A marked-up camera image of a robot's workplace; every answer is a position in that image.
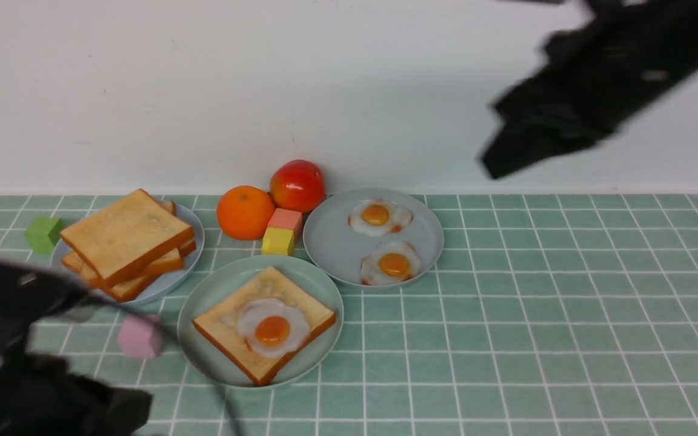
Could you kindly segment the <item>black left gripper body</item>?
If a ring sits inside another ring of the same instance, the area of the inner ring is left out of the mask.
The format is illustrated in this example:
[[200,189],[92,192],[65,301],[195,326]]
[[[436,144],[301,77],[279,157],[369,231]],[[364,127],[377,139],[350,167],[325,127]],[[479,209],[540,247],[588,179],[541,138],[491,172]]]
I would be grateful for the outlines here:
[[152,395],[70,370],[55,354],[30,351],[40,320],[99,303],[60,271],[0,260],[0,435],[133,435]]

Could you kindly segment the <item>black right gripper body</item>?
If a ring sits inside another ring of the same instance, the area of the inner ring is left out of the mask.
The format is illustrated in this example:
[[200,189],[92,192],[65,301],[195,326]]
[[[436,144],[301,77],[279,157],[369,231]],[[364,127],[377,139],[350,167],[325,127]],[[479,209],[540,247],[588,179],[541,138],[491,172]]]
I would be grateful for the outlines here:
[[506,91],[480,163],[501,179],[595,147],[698,73],[698,1],[588,1],[592,19],[551,34],[546,64]]

